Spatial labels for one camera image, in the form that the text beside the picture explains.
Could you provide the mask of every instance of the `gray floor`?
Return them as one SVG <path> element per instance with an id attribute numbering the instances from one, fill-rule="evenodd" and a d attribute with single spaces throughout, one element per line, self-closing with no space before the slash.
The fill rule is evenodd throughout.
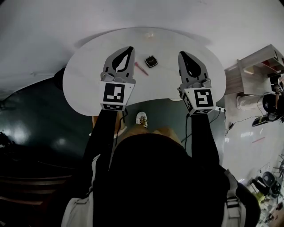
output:
<path id="1" fill-rule="evenodd" d="M 217 104 L 224 107 L 224 101 Z M 135 124 L 139 111 L 147 113 L 149 130 L 163 126 L 174 129 L 182 140 L 185 137 L 187 109 L 183 103 L 169 99 L 142 102 L 127 107 L 128 128 Z M 209 120 L 217 117 L 219 111 L 209 114 Z M 222 153 L 225 137 L 225 117 L 221 112 L 211 129 L 218 150 Z M 188 135 L 191 134 L 191 119 L 188 120 Z M 13 94 L 0 109 L 0 131 L 16 144 L 37 149 L 38 159 L 52 164 L 74 167 L 83 157 L 92 131 L 91 117 L 75 112 L 57 89 L 52 79 L 29 86 Z M 191 155 L 191 137 L 188 138 L 187 152 Z"/>

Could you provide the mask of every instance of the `red line on floor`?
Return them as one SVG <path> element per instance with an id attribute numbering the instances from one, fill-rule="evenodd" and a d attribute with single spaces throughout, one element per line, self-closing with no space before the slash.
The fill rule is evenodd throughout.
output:
<path id="1" fill-rule="evenodd" d="M 253 143 L 255 143 L 255 142 L 258 142 L 259 140 L 262 140 L 262 139 L 264 139 L 265 137 L 262 137 L 262 138 L 260 138 L 260 139 L 258 139 L 258 140 L 255 140 L 254 142 L 252 142 L 252 144 Z"/>

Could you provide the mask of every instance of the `white wall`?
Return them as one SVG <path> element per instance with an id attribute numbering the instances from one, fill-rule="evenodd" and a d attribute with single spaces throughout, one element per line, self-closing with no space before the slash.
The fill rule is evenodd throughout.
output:
<path id="1" fill-rule="evenodd" d="M 224 68 L 268 44 L 284 53 L 278 0 L 5 0 L 0 99 L 49 78 L 98 34 L 138 26 L 180 31 L 207 46 Z"/>

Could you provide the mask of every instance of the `white table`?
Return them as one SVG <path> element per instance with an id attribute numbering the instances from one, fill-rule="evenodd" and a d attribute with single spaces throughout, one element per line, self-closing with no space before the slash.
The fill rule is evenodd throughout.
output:
<path id="1" fill-rule="evenodd" d="M 69 105 L 78 113 L 97 116 L 100 74 L 107 57 L 120 48 L 133 46 L 135 61 L 149 76 L 137 67 L 133 79 L 136 85 L 128 105 L 161 98 L 179 98 L 177 88 L 181 84 L 178 54 L 186 51 L 199 58 L 207 67 L 208 76 L 215 88 L 216 101 L 226 89 L 224 69 L 218 58 L 207 48 L 192 39 L 158 28 L 137 27 L 113 31 L 86 43 L 71 57 L 63 77 L 63 91 Z M 144 59 L 154 55 L 158 65 L 148 68 Z"/>

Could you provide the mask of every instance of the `white marker mount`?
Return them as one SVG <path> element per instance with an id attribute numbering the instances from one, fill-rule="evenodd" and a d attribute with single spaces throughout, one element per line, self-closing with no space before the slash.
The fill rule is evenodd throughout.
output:
<path id="1" fill-rule="evenodd" d="M 215 95 L 212 88 L 186 88 L 181 98 L 190 115 L 208 114 L 216 107 Z"/>
<path id="2" fill-rule="evenodd" d="M 103 110 L 124 111 L 135 84 L 99 82 L 99 102 Z"/>

